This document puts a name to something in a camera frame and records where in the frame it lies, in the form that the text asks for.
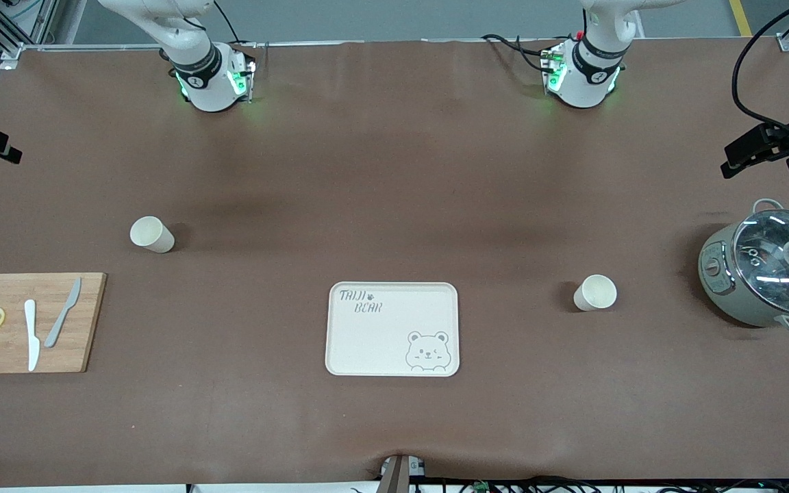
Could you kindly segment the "white plastic cup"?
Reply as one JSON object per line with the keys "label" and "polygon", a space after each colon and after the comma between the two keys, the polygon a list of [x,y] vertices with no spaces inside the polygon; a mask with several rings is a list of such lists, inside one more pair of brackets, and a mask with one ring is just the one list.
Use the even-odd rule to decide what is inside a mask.
{"label": "white plastic cup", "polygon": [[617,300],[616,284],[605,275],[589,275],[573,294],[574,305],[583,312],[610,308]]}
{"label": "white plastic cup", "polygon": [[157,216],[142,216],[129,228],[129,240],[141,249],[168,253],[175,246],[175,237]]}

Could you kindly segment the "cream bear print tray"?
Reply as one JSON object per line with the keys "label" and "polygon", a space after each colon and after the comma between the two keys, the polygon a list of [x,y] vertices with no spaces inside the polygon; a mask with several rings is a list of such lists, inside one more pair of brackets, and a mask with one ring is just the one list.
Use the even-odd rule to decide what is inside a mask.
{"label": "cream bear print tray", "polygon": [[336,377],[452,377],[460,368],[450,283],[341,281],[329,291],[325,367]]}

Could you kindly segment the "grey electric cooking pot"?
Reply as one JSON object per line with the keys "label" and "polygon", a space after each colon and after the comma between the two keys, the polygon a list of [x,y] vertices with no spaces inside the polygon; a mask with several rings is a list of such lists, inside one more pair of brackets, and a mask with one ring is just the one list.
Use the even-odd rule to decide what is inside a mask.
{"label": "grey electric cooking pot", "polygon": [[[751,215],[766,209],[788,210],[776,200],[759,199],[754,202]],[[697,262],[699,281],[711,302],[730,318],[752,327],[780,325],[789,331],[789,313],[759,299],[737,273],[734,237],[745,219],[722,228],[705,241]]]}

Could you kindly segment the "wooden cutting board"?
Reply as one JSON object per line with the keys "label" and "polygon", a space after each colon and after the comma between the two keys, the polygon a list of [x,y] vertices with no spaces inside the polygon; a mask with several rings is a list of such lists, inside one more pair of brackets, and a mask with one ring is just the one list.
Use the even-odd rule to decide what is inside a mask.
{"label": "wooden cutting board", "polygon": [[[46,349],[47,335],[78,277],[82,278],[82,288],[76,306],[68,313],[56,345]],[[0,274],[0,307],[6,314],[0,327],[0,374],[29,372],[24,312],[27,299],[36,301],[36,335],[41,342],[34,372],[86,371],[106,281],[103,273]]]}

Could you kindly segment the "grey plastic knife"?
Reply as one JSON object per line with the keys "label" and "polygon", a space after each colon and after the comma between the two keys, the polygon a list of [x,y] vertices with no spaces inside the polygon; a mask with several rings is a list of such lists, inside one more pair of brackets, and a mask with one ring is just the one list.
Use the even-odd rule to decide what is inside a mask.
{"label": "grey plastic knife", "polygon": [[50,332],[47,335],[47,339],[44,342],[44,347],[46,347],[46,349],[52,349],[56,345],[68,313],[77,305],[81,288],[82,278],[75,278],[73,287],[71,288],[68,297],[66,298],[66,302],[62,307],[62,311],[60,311],[60,314],[57,316],[56,321],[54,322]]}

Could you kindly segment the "white plastic knife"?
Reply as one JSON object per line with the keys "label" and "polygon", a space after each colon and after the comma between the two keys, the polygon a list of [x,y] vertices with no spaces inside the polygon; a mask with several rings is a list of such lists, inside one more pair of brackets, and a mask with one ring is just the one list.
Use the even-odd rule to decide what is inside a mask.
{"label": "white plastic knife", "polygon": [[40,359],[41,342],[36,335],[36,301],[27,299],[24,303],[27,336],[27,370],[34,372]]}

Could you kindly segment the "brown table mat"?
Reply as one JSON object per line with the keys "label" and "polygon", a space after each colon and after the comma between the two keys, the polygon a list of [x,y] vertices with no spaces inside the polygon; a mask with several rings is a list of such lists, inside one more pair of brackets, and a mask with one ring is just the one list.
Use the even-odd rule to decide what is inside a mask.
{"label": "brown table mat", "polygon": [[[742,38],[639,40],[592,110],[483,42],[260,52],[205,114],[153,51],[0,73],[0,273],[107,275],[88,369],[0,375],[0,487],[789,478],[789,331],[723,318],[697,253],[782,162],[723,180],[752,121]],[[168,253],[129,240],[142,216]],[[618,290],[580,311],[589,275]],[[336,377],[341,281],[450,283],[452,377]]]}

